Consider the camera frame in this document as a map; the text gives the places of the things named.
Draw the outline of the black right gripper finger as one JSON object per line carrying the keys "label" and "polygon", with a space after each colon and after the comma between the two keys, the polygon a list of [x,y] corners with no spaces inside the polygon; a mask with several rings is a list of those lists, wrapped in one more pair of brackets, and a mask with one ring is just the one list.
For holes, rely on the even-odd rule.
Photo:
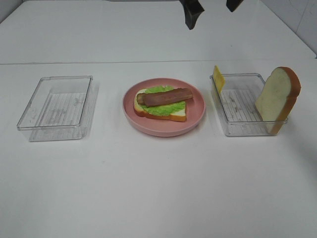
{"label": "black right gripper finger", "polygon": [[226,7],[230,12],[234,12],[242,2],[243,0],[227,0]]}
{"label": "black right gripper finger", "polygon": [[189,30],[194,29],[199,16],[205,11],[198,0],[180,0],[185,15],[185,24]]}

